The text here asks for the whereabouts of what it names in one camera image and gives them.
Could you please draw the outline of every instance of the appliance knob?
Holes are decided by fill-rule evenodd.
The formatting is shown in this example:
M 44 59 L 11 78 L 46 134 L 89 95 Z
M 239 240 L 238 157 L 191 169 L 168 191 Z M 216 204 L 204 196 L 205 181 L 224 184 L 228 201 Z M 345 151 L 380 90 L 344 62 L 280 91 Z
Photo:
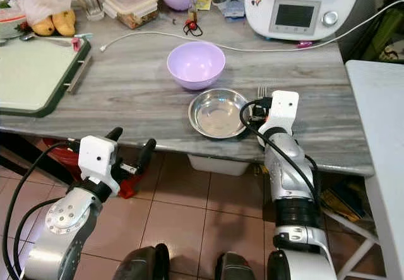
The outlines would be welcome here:
M 338 21 L 338 13 L 335 11 L 326 12 L 321 19 L 324 26 L 333 26 Z

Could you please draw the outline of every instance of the tiled floor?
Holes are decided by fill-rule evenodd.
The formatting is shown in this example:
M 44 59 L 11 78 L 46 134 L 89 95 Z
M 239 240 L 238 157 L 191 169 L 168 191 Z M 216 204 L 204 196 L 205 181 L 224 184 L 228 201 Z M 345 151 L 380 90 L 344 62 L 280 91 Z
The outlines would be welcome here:
M 121 149 L 127 162 L 134 151 Z M 0 169 L 0 227 L 19 176 Z M 216 259 L 224 251 L 242 254 L 257 280 L 266 274 L 266 259 L 274 249 L 275 225 L 261 219 L 261 177 L 252 169 L 241 177 L 193 170 L 185 155 L 157 153 L 131 199 L 109 199 L 97 227 L 83 249 L 76 280 L 109 280 L 119 261 L 130 251 L 146 245 L 167 244 L 172 257 L 173 280 L 213 279 Z M 9 243 L 22 215 L 36 203 L 62 196 L 66 187 L 43 173 L 34 172 L 22 188 L 13 215 Z M 21 236 L 21 261 L 38 238 L 47 208 L 30 218 Z M 328 238 L 337 270 L 359 246 L 360 236 L 333 226 Z M 383 275 L 379 248 L 374 247 L 357 267 L 361 272 Z M 3 259 L 0 280 L 7 279 Z

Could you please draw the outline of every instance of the kitchen counter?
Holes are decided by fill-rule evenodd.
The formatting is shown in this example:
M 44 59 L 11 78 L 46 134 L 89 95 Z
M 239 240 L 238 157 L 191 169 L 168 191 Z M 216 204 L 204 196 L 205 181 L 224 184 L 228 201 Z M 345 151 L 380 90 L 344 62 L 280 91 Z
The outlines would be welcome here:
M 177 19 L 172 24 L 169 17 Z M 135 30 L 183 35 L 186 13 L 169 12 Z M 198 13 L 200 40 L 245 49 L 294 48 L 293 43 L 267 41 L 248 23 L 226 23 L 216 7 Z M 0 130 L 36 136 L 104 135 L 124 128 L 119 142 L 141 146 L 150 137 L 157 149 L 229 160 L 263 161 L 252 134 L 214 141 L 197 133 L 187 109 L 198 91 L 182 89 L 166 67 L 169 52 L 186 40 L 161 35 L 136 35 L 105 52 L 99 47 L 133 32 L 108 17 L 89 22 L 78 12 L 77 30 L 92 32 L 92 63 L 75 95 L 65 94 L 44 118 L 0 116 Z M 223 50 L 227 63 L 214 88 L 231 88 L 255 99 L 257 88 L 290 90 L 300 95 L 294 137 L 323 170 L 372 175 L 371 157 L 354 96 L 337 44 L 303 52 L 244 53 Z

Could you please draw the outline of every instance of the small bottle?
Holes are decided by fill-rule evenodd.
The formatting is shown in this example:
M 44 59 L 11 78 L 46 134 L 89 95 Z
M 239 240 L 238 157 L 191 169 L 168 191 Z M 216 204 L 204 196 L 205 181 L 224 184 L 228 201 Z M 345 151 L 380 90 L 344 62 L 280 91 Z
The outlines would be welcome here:
M 198 11 L 198 9 L 196 9 L 194 0 L 189 0 L 188 19 L 190 21 L 193 21 L 194 23 L 196 23 L 196 20 L 197 20 L 197 16 L 196 16 L 197 11 Z

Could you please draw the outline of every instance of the white kitchen appliance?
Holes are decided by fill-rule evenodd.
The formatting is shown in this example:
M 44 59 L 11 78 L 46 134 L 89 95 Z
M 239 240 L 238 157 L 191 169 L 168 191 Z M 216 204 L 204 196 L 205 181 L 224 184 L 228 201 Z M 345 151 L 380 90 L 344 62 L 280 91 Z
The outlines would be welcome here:
M 257 33 L 286 40 L 319 40 L 348 18 L 356 0 L 244 0 Z

